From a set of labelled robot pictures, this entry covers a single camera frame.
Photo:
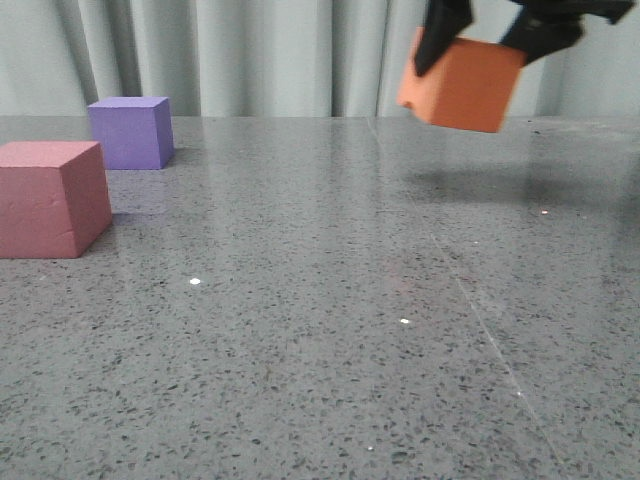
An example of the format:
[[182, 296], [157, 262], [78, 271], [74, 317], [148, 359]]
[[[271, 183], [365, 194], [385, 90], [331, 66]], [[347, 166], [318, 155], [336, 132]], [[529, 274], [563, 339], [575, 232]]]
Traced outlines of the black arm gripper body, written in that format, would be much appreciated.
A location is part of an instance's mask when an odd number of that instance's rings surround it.
[[632, 8], [634, 0], [512, 0], [531, 12], [549, 16], [594, 15], [617, 24]]

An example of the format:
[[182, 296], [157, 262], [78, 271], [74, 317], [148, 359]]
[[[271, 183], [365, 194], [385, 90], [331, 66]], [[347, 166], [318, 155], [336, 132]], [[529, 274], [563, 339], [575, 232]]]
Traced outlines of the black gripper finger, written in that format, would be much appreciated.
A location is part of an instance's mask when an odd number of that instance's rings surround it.
[[457, 35], [473, 22], [469, 0], [428, 1], [423, 31], [414, 54], [415, 73], [423, 77], [447, 51]]
[[524, 65], [567, 49], [583, 36], [580, 15], [520, 12], [499, 43], [523, 54]]

